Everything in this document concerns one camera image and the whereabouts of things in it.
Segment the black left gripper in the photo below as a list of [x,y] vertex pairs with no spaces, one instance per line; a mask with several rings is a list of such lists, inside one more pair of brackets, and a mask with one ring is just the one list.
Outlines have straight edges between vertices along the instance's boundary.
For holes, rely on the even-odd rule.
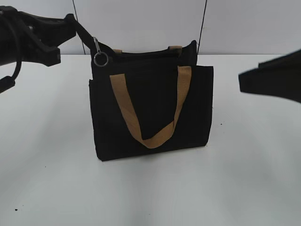
[[57,65],[61,63],[58,47],[75,36],[75,29],[64,19],[34,16],[12,6],[0,7],[0,65]]

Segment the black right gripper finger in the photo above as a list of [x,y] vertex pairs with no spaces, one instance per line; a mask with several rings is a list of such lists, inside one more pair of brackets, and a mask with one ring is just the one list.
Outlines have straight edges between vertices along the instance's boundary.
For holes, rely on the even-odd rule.
[[257,68],[238,75],[243,93],[301,102],[301,51],[261,62]]

